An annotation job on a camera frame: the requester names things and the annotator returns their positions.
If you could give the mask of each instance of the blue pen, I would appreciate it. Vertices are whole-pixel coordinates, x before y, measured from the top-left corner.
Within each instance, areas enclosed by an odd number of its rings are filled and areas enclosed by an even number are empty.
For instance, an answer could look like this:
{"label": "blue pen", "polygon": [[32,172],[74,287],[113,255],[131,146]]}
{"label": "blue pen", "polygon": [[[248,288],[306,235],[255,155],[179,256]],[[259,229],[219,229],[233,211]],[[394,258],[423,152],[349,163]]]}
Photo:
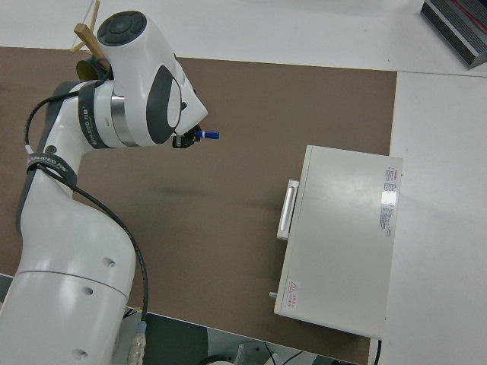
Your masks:
{"label": "blue pen", "polygon": [[196,136],[206,139],[220,139],[220,132],[197,131]]}

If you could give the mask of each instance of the box label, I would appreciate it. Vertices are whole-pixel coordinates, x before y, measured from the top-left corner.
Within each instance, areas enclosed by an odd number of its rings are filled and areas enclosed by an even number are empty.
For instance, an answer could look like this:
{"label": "box label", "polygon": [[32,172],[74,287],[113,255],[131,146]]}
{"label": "box label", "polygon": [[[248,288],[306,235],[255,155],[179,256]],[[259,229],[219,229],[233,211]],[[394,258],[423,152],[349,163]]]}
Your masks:
{"label": "box label", "polygon": [[380,235],[389,237],[393,230],[394,208],[397,203],[397,180],[400,172],[394,167],[389,167],[384,174],[384,188],[380,201]]}

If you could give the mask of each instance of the white plastic box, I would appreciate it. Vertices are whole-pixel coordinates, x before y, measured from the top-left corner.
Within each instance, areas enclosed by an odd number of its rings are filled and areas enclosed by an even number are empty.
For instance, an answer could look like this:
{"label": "white plastic box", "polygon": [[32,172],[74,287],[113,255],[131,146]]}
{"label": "white plastic box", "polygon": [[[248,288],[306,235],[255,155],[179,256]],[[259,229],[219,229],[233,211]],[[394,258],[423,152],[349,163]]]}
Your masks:
{"label": "white plastic box", "polygon": [[402,168],[307,147],[275,313],[382,338]]}

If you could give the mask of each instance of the black strap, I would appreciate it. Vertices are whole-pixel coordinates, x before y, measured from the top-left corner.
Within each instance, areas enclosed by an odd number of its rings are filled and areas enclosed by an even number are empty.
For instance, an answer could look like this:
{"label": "black strap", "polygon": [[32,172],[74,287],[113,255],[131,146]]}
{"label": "black strap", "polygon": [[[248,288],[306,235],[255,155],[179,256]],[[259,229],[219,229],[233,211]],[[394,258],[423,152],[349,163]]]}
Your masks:
{"label": "black strap", "polygon": [[78,92],[78,118],[84,137],[93,148],[109,148],[98,134],[94,120],[95,82],[87,82]]}
{"label": "black strap", "polygon": [[61,157],[55,154],[30,154],[27,159],[27,171],[35,168],[36,165],[47,166],[56,171],[64,180],[72,185],[76,185],[78,177],[75,171]]}

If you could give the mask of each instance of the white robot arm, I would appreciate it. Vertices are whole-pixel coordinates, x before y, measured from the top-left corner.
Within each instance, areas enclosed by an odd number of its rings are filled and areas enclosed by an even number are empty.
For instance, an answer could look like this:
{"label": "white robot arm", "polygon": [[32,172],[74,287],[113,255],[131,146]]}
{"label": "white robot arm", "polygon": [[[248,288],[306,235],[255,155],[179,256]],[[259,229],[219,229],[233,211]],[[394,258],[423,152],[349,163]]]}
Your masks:
{"label": "white robot arm", "polygon": [[[28,162],[42,163],[73,186],[85,153],[162,144],[171,135],[181,147],[188,131],[198,138],[197,125],[207,114],[146,16],[115,14],[100,26],[98,39],[114,80],[58,87],[55,94],[77,93],[48,106]],[[0,311],[0,364],[109,364],[135,269],[127,232],[34,168],[18,222],[23,250]]]}

